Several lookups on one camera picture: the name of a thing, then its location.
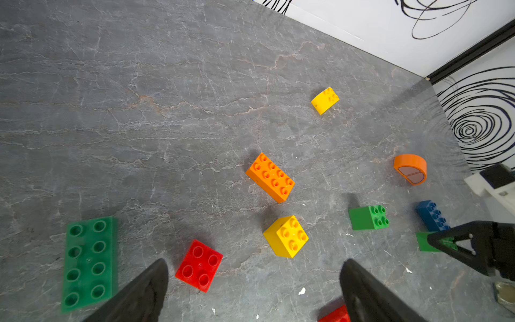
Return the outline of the green tall lego brick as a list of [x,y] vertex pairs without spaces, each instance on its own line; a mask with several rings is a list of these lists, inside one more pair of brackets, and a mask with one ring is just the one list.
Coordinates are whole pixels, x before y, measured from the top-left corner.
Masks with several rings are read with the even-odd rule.
[[349,215],[355,231],[383,229],[390,225],[386,208],[382,205],[349,209]]

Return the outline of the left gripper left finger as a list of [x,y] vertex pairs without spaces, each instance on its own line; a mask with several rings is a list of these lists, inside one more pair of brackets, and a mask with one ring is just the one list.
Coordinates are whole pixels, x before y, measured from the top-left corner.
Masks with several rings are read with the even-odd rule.
[[160,258],[85,320],[158,321],[168,281],[168,265]]

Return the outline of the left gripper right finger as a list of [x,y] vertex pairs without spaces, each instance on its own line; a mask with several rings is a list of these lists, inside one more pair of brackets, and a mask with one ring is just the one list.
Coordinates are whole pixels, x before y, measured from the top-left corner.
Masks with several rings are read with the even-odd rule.
[[353,259],[343,263],[339,281],[352,322],[425,320]]

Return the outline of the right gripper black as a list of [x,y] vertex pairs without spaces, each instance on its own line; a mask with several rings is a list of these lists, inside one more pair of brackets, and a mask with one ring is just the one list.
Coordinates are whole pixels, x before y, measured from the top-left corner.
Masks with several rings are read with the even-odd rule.
[[428,243],[486,276],[514,281],[514,224],[471,221],[431,233]]

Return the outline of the dark blue lego brick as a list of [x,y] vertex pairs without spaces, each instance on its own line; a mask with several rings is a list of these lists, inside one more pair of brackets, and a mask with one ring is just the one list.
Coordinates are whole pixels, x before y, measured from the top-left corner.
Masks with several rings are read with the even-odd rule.
[[415,209],[429,232],[443,232],[450,229],[435,202],[421,201]]

